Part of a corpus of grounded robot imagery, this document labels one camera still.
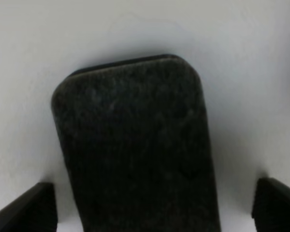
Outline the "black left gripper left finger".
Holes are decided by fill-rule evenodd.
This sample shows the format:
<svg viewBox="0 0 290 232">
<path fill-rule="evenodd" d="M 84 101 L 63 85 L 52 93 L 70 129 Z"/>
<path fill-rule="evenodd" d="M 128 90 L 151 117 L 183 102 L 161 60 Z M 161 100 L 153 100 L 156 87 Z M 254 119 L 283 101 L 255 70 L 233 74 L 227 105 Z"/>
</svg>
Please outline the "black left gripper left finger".
<svg viewBox="0 0 290 232">
<path fill-rule="evenodd" d="M 37 183 L 0 210 L 0 232 L 55 232 L 57 227 L 52 183 Z"/>
</svg>

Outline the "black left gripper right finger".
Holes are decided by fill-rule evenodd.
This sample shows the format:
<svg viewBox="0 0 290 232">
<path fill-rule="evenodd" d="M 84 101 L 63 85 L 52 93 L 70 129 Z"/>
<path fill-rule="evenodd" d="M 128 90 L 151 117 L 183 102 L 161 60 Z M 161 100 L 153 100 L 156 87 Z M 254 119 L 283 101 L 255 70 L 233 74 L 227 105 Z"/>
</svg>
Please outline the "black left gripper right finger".
<svg viewBox="0 0 290 232">
<path fill-rule="evenodd" d="M 252 218 L 258 232 L 290 232 L 290 188 L 274 178 L 260 178 Z"/>
</svg>

